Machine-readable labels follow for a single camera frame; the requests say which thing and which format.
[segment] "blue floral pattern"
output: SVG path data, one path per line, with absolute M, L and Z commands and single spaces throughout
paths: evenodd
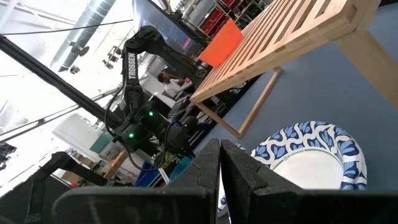
M 286 127 L 260 143 L 251 156 L 273 169 L 290 153 L 311 148 L 324 149 L 341 162 L 343 181 L 340 190 L 366 190 L 366 163 L 358 144 L 345 130 L 323 121 L 306 121 Z M 226 207 L 225 196 L 220 198 L 218 205 L 219 212 Z

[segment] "paper plate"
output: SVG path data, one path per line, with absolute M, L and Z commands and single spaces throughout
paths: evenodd
M 307 121 L 286 127 L 260 143 L 251 156 L 303 189 L 366 189 L 361 148 L 333 124 Z M 226 208 L 223 189 L 219 191 L 220 214 Z

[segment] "black bar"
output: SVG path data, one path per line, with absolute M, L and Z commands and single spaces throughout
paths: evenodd
M 77 105 L 87 110 L 93 116 L 97 117 L 102 122 L 104 121 L 105 109 L 89 99 L 86 95 L 82 94 L 71 84 L 67 83 L 56 73 L 51 71 L 51 69 L 47 68 L 41 62 L 33 58 L 31 55 L 29 55 L 27 52 L 22 50 L 20 47 L 18 47 L 16 44 L 11 42 L 3 35 L 0 35 L 0 50 L 8 54 L 8 56 L 23 65 L 29 71 L 36 74 L 39 78 L 57 88 L 61 93 L 63 93 L 69 99 L 73 100 Z M 109 127 L 113 129 L 116 129 L 117 127 L 122 125 L 121 119 L 112 112 L 108 113 L 107 122 L 109 124 Z
M 114 89 L 114 90 L 107 91 L 107 92 L 105 92 L 105 93 L 103 93 L 103 94 L 100 94 L 100 95 L 98 95 L 98 96 L 93 97 L 92 100 L 93 100 L 93 101 L 98 101 L 98 100 L 100 100 L 100 99 L 103 99 L 103 98 L 105 98 L 105 97 L 107 97 L 107 96 L 109 96 L 109 95 L 111 95 L 111 94 L 117 92 L 117 90 L 118 90 L 118 89 Z M 23 131 L 21 131 L 21 132 L 18 132 L 18 133 L 14 134 L 14 135 L 12 135 L 12 136 L 10 136 L 10 137 L 8 137 L 8 138 L 5 138 L 5 139 L 1 139 L 1 138 L 0 138 L 0 144 L 3 143 L 3 142 L 8 142 L 8 141 L 10 141 L 10 140 L 13 139 L 13 138 L 16 138 L 16 137 L 18 137 L 18 136 L 20 136 L 20 135 L 22 135 L 22 134 L 25 134 L 25 133 L 27 133 L 27 132 L 29 132 L 29 131 L 31 131 L 31 130 L 34 130 L 34 129 L 40 127 L 40 126 L 43 126 L 43 125 L 45 125 L 45 124 L 47 124 L 47 123 L 49 123 L 49 122 L 51 122 L 51 121 L 53 121 L 53 120 L 55 120 L 55 119 L 57 119 L 57 118 L 60 118 L 60 117 L 62 117 L 62 116 L 65 116 L 66 114 L 71 113 L 71 112 L 73 112 L 73 111 L 75 111 L 75 110 L 78 110 L 78 109 L 80 109 L 80 108 L 81 108 L 81 106 L 79 106 L 79 105 L 73 105 L 73 106 L 70 106 L 70 107 L 65 108 L 65 109 L 63 109 L 63 110 L 60 110 L 60 111 L 58 111 L 58 112 L 55 112 L 55 113 L 53 113 L 53 114 L 50 114 L 50 115 L 48 115 L 48 116 L 45 116 L 45 117 L 43 117 L 43 118 L 37 119 L 37 120 L 35 120 L 35 121 L 29 122 L 29 123 L 26 123 L 26 124 L 23 124 L 23 125 L 21 125 L 21 126 L 19 126 L 19 127 L 17 127 L 17 128 L 14 128 L 14 129 L 12 129 L 12 130 L 6 132 L 6 133 L 2 133 L 2 134 L 0 134 L 0 137 L 3 136 L 3 135 L 9 134 L 9 133 L 11 133 L 11 132 L 17 131 L 18 129 L 21 129 L 21 128 L 26 127 L 26 126 L 28 126 L 28 125 L 37 123 L 35 126 L 33 126 L 33 127 L 31 127 L 31 128 L 28 128 L 28 129 L 26 129 L 26 130 L 23 130 Z

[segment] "ceiling duct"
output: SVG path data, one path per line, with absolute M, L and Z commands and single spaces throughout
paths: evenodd
M 100 25 L 115 1 L 91 0 L 74 27 Z M 72 30 L 52 59 L 51 68 L 58 72 L 67 71 L 78 56 L 84 56 L 89 51 L 90 47 L 86 44 L 97 28 Z

